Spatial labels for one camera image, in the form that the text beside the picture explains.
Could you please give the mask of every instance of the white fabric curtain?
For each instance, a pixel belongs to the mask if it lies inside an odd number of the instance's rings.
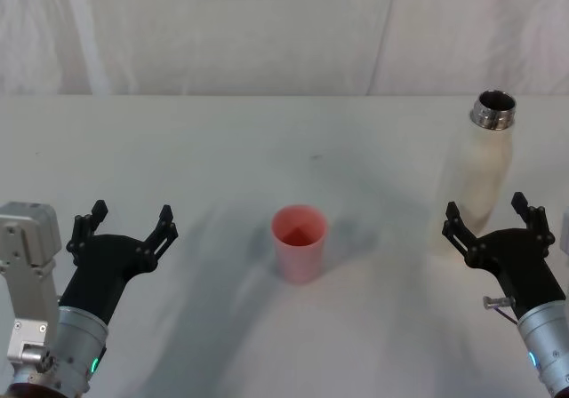
[[[0,0],[0,93],[569,93],[569,0]]]

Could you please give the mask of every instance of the white table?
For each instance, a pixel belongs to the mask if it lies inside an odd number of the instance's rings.
[[[164,203],[180,239],[129,283],[88,396],[547,396],[515,327],[482,308],[497,282],[424,250],[446,141],[474,97],[0,99],[1,200],[52,204],[62,241],[104,198],[101,233],[144,238]],[[569,98],[518,98],[509,200],[569,204]],[[331,223],[328,268],[275,273],[268,222],[288,203]],[[563,287],[566,257],[549,263]],[[62,292],[71,256],[57,256]],[[0,354],[12,310],[0,282]],[[12,369],[6,362],[1,385]]]

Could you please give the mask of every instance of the green led light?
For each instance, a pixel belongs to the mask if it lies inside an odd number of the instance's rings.
[[[94,373],[95,370],[97,370],[98,366],[99,366],[99,358],[95,358],[94,360],[92,360],[91,373]]]

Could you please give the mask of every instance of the plastic cup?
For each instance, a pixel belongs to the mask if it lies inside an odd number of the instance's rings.
[[[289,205],[275,214],[271,232],[286,281],[304,284],[320,275],[327,231],[325,216],[309,205]]]

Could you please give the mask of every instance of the metal bottle cap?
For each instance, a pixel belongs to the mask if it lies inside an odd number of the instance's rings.
[[[488,130],[505,130],[514,124],[516,100],[506,92],[487,90],[470,111],[472,123]]]

